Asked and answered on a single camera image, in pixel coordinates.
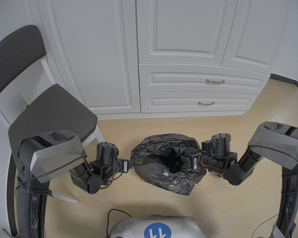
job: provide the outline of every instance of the chair seat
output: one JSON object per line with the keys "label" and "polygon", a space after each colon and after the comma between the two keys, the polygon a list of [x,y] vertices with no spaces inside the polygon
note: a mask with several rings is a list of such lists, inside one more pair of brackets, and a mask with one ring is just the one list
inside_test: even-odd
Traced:
{"label": "chair seat", "polygon": [[97,116],[60,85],[55,84],[40,94],[11,124],[10,147],[18,167],[18,146],[22,139],[67,130],[83,142],[96,128]]}

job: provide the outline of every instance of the silver handle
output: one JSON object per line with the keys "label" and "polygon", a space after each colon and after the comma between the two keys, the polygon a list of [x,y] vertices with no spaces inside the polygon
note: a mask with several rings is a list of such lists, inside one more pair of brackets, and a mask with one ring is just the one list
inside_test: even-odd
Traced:
{"label": "silver handle", "polygon": [[207,79],[206,82],[213,83],[213,84],[223,84],[225,81],[223,80],[221,82],[216,82],[216,81],[211,81],[211,80]]}
{"label": "silver handle", "polygon": [[215,102],[212,102],[212,103],[201,103],[201,102],[199,102],[198,104],[203,105],[203,106],[210,106],[210,105],[215,104]]}

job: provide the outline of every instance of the light wood floor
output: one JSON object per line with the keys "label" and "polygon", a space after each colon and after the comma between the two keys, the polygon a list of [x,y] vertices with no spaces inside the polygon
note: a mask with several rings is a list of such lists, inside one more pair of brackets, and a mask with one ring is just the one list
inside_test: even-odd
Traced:
{"label": "light wood floor", "polygon": [[[263,92],[244,116],[163,118],[98,121],[106,141],[129,159],[131,150],[145,137],[180,133],[199,143],[213,134],[231,134],[231,151],[244,153],[257,126],[277,121],[298,126],[298,88],[269,80]],[[87,148],[88,161],[95,160],[96,143]],[[76,197],[77,205],[48,198],[45,230],[49,238],[105,237],[107,212],[117,208],[134,217],[151,214],[186,215],[199,222],[210,238],[249,238],[254,229],[279,210],[281,167],[263,159],[240,186],[232,186],[214,174],[207,175],[189,196],[175,194],[143,182],[130,170],[108,189],[89,195],[72,184],[69,173],[54,179],[50,188]],[[110,228],[126,215],[111,214]],[[269,237],[276,218],[262,225],[254,237]],[[298,237],[298,229],[293,238]]]}

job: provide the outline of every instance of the trash bag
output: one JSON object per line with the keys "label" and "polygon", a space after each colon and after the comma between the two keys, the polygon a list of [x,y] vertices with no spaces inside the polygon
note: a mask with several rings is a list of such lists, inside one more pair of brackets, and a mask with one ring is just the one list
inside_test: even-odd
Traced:
{"label": "trash bag", "polygon": [[131,152],[137,175],[157,187],[189,195],[207,170],[190,168],[190,156],[201,151],[198,142],[180,134],[163,134],[145,138]]}

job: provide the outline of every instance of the gray chair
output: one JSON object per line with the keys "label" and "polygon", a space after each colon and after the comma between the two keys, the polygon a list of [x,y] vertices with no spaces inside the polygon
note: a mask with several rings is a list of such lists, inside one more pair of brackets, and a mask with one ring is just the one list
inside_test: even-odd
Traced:
{"label": "gray chair", "polygon": [[8,137],[18,168],[18,146],[21,139],[67,130],[79,136],[83,147],[93,139],[103,141],[97,117],[64,88],[55,83],[45,59],[46,50],[37,26],[24,26],[0,41],[0,93],[20,73],[40,60],[52,84],[41,93],[10,125]]}

